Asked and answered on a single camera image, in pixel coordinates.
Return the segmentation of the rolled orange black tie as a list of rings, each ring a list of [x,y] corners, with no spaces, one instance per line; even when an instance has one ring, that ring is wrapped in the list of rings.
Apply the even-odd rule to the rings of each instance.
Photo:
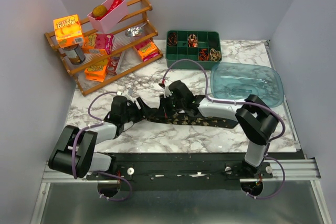
[[[209,53],[207,48],[202,48],[198,54],[199,61],[209,61]]]

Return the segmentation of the pink scrub sponge box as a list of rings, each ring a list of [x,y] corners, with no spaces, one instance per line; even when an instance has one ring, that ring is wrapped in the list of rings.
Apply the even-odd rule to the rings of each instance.
[[[110,55],[113,44],[114,35],[94,33],[85,37],[85,42],[81,48],[85,54]]]

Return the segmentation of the orange scrub daddy box top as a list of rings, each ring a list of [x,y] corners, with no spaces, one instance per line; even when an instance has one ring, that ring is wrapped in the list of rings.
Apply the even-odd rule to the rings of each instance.
[[[61,48],[83,43],[84,35],[77,14],[54,19],[56,41]]]

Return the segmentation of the red chili pepper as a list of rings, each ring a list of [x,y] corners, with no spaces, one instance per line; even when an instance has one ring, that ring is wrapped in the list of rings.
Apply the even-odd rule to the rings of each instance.
[[[113,11],[114,9],[116,9],[122,2],[123,2],[123,0],[114,0],[113,3],[111,4],[110,8],[107,9],[108,12],[107,12],[107,14],[105,16],[107,16],[111,11]]]

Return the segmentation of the pink plastic bin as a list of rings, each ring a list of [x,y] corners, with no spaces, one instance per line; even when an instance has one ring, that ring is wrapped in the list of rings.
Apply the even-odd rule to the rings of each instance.
[[[110,9],[115,0],[106,0],[102,3],[103,6]],[[118,22],[121,21],[129,13],[127,7],[127,1],[121,0],[121,3],[116,6],[113,10],[108,11],[108,13],[100,20],[96,20],[90,12],[87,17],[92,25],[92,27],[104,34],[107,34]]]

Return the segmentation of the black leaf patterned tie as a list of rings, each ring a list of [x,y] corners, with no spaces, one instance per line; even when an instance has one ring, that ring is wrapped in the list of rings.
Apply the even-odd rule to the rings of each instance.
[[[225,129],[233,129],[238,122],[231,119],[218,117],[204,117],[201,115],[189,116],[186,113],[174,113],[173,115],[151,116],[147,118],[149,122],[171,124],[171,125],[190,125],[190,126],[209,126]]]

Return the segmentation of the rolled tan patterned tie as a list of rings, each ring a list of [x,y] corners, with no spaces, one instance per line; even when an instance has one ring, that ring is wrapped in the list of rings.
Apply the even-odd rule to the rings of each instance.
[[[219,50],[215,48],[211,48],[209,51],[209,60],[212,62],[219,62],[221,61],[222,54]]]

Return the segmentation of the rolled dark orange tie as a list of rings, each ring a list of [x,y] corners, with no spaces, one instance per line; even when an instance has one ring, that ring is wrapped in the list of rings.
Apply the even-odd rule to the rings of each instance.
[[[177,46],[177,33],[175,32],[172,32],[172,33],[169,33],[168,34],[168,37],[167,37],[167,45],[168,46]]]

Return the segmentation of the brown round fruit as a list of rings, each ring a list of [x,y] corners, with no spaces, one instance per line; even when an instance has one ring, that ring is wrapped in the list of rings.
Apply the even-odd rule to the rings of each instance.
[[[92,16],[95,19],[103,18],[107,12],[108,10],[104,5],[98,5],[92,10]]]

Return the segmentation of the rolled red patterned tie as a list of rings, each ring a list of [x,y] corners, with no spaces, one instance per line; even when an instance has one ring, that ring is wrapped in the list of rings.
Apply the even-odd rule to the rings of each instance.
[[[195,34],[190,34],[187,38],[187,43],[189,47],[197,48],[198,47],[198,38]]]

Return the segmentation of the green divided organizer tray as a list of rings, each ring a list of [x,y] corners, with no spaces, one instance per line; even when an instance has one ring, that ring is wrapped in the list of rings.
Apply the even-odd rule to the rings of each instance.
[[[177,33],[177,46],[168,46],[167,37],[169,33]],[[187,38],[190,34],[195,34],[198,38],[198,47],[192,48],[188,46]],[[200,64],[205,70],[211,70],[219,62],[199,61],[198,54],[202,48],[207,48],[208,53],[211,48],[221,50],[221,41],[219,33],[216,31],[187,31],[187,30],[170,30],[166,36],[166,64],[173,69],[198,69],[198,66],[193,61]]]

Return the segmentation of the orange sponge box bottom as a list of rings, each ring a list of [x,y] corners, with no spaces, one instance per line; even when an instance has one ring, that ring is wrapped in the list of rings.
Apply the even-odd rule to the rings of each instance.
[[[101,60],[85,69],[85,78],[89,81],[103,82],[107,75],[109,59]]]

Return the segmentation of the red white small box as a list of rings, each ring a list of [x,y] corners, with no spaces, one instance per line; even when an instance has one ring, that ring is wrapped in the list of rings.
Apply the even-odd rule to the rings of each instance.
[[[124,57],[125,52],[121,52],[109,58],[107,64],[107,74],[116,76],[121,73],[121,64]]]

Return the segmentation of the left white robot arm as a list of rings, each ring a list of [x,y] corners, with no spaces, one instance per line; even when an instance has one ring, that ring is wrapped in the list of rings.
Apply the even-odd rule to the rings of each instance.
[[[119,137],[125,124],[138,123],[157,111],[157,108],[149,107],[141,98],[131,101],[122,95],[115,96],[102,122],[82,129],[72,125],[64,127],[50,155],[49,168],[74,178],[83,178],[94,170],[92,161],[99,159],[94,155],[97,143]]]

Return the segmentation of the metal spoon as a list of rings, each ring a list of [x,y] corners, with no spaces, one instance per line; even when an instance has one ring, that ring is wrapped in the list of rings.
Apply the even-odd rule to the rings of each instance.
[[[125,31],[125,36],[129,37],[129,38],[133,38],[133,37],[139,37],[140,35],[142,35],[144,29],[143,27],[146,25],[146,23],[142,24],[141,26],[133,26],[131,28],[128,28]]]

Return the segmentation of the orange sponge box right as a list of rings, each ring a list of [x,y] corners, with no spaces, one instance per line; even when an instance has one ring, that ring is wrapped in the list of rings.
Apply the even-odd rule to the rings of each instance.
[[[158,47],[150,39],[133,46],[133,49],[143,62],[152,59],[159,54]]]

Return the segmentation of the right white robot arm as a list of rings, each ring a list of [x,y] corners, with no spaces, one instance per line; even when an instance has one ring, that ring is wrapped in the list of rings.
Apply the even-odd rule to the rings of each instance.
[[[205,95],[194,95],[180,80],[159,85],[164,93],[160,95],[160,106],[155,115],[158,122],[228,129],[240,125],[249,140],[241,171],[249,178],[259,174],[270,136],[279,119],[258,96],[249,95],[239,104],[217,103]]]

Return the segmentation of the dark glass jar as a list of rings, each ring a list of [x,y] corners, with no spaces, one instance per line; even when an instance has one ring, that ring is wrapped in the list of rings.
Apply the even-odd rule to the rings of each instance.
[[[79,44],[65,47],[63,51],[73,65],[79,65],[85,61],[85,54]]]

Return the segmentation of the teal plastic tub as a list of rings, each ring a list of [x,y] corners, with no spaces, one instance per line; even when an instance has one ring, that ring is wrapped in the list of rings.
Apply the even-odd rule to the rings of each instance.
[[[254,94],[275,108],[284,101],[283,90],[280,75],[267,66],[225,62],[211,70],[211,93],[218,99],[239,100]]]

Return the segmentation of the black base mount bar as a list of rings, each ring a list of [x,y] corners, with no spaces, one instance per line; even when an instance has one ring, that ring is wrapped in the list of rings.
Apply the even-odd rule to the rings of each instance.
[[[240,190],[242,183],[272,178],[268,162],[258,168],[244,164],[243,153],[112,153],[106,173],[92,172],[88,180],[100,183],[120,174],[134,191]]]

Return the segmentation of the orange sponge box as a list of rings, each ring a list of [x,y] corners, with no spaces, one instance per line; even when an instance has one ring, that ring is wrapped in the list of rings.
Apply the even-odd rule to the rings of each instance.
[[[101,60],[85,69],[85,78],[89,81],[103,82],[107,75],[109,59]]]
[[[143,62],[152,59],[159,54],[158,47],[150,39],[133,46],[133,49]]]

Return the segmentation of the aluminium rail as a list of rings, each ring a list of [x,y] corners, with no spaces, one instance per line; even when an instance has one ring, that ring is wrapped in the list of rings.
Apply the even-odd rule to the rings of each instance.
[[[317,163],[313,159],[297,159],[297,160],[280,160],[280,164],[275,161],[270,161],[269,165],[272,168],[272,178],[263,178],[265,182],[281,181],[282,171],[284,168],[286,181],[306,181],[306,180],[320,180],[321,175]],[[42,180],[43,183],[115,183],[115,179],[101,180],[97,176],[93,179],[78,178],[64,174],[45,167]]]

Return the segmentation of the wooden tiered rack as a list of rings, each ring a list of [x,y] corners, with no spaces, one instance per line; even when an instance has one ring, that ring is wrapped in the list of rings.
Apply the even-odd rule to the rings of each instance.
[[[103,6],[108,12],[99,20],[92,13],[70,15],[55,19],[54,31],[45,34],[84,96],[162,57],[148,0],[106,0]]]

